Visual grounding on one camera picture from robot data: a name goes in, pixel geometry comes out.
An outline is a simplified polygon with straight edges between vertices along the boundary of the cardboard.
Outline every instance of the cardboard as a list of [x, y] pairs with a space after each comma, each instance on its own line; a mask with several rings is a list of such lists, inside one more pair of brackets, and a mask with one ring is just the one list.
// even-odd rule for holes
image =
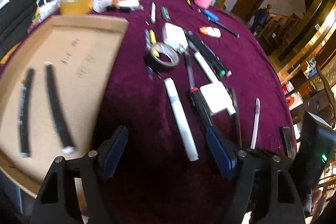
[[[54, 16], [30, 35], [0, 78], [0, 167], [21, 189], [36, 196], [53, 160], [85, 155], [106, 83], [127, 30], [122, 18]], [[54, 66], [63, 115], [76, 151], [61, 153], [45, 82], [44, 63]], [[29, 105], [30, 158], [21, 158], [18, 106], [21, 82], [35, 69]]]

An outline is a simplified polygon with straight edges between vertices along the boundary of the black tape roll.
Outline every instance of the black tape roll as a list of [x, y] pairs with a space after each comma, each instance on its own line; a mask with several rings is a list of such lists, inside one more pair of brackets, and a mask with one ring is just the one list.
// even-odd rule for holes
[[[153, 51], [166, 55], [170, 59], [170, 62], [160, 60], [153, 54]], [[180, 63], [180, 58], [172, 47], [163, 43], [156, 43], [151, 46], [151, 49], [146, 54], [145, 62], [153, 71], [170, 72]]]

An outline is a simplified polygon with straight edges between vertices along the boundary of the yellow tape roll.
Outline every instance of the yellow tape roll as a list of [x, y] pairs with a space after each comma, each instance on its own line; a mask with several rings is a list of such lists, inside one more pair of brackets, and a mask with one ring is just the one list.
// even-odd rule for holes
[[61, 0], [61, 15], [83, 15], [92, 10], [93, 0]]

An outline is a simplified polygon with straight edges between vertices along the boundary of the purple tablecloth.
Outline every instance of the purple tablecloth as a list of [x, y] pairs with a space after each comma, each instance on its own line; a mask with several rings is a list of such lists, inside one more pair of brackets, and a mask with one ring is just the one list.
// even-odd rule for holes
[[[220, 39], [211, 38], [201, 35], [198, 29], [216, 25], [208, 22], [203, 13], [191, 10], [185, 0], [154, 2], [157, 7], [155, 25], [149, 17], [150, 0], [141, 3], [145, 11], [103, 13], [129, 21], [106, 87], [95, 131], [94, 145], [109, 138], [118, 125], [126, 126], [129, 131], [125, 152], [105, 189], [113, 211], [124, 224], [214, 223], [225, 198], [230, 196], [232, 185], [220, 176], [207, 147], [202, 121], [189, 100], [185, 66], [180, 64], [171, 73], [163, 74], [161, 80], [156, 75], [153, 80], [149, 79], [143, 60], [146, 52], [144, 30], [153, 29], [157, 41], [162, 41], [162, 27], [166, 21], [161, 18], [161, 7], [166, 6], [170, 23], [198, 35], [231, 70], [232, 76], [220, 80], [226, 88], [233, 87], [236, 91], [243, 147], [249, 147], [251, 143], [257, 97], [261, 103], [259, 147], [283, 152], [279, 132], [280, 127], [293, 127], [290, 112], [275, 71], [243, 23], [216, 8], [210, 8], [219, 16], [220, 22], [240, 35], [237, 39], [221, 30]], [[193, 70], [197, 87], [209, 83], [194, 58]], [[199, 153], [196, 162], [189, 162], [184, 151], [163, 82], [168, 77], [175, 82], [194, 137]], [[235, 137], [233, 118], [227, 112], [213, 116], [213, 120], [226, 138]]]

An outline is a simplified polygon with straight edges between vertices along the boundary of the white charger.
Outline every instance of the white charger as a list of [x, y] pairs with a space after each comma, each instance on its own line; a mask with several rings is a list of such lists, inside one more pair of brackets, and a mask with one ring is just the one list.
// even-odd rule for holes
[[187, 38], [181, 27], [166, 22], [162, 28], [162, 40], [167, 46], [179, 53], [184, 53], [188, 48]]
[[212, 82], [211, 84], [207, 84], [199, 88], [209, 106], [211, 115], [221, 112], [224, 109], [227, 110], [230, 116], [235, 114], [236, 110], [233, 106], [232, 99], [223, 83], [217, 79], [216, 75], [213, 73], [200, 52], [195, 52], [194, 57], [206, 76]]

